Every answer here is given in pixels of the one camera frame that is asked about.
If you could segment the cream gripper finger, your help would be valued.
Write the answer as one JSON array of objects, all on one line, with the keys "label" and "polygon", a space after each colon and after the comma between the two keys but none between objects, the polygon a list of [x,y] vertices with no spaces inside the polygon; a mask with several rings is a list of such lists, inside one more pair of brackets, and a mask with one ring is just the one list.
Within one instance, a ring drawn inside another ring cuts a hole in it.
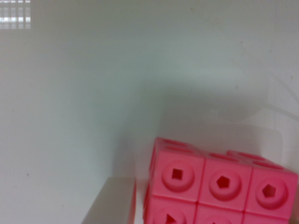
[{"label": "cream gripper finger", "polygon": [[81,224],[134,224],[135,196],[134,178],[108,178]]}]

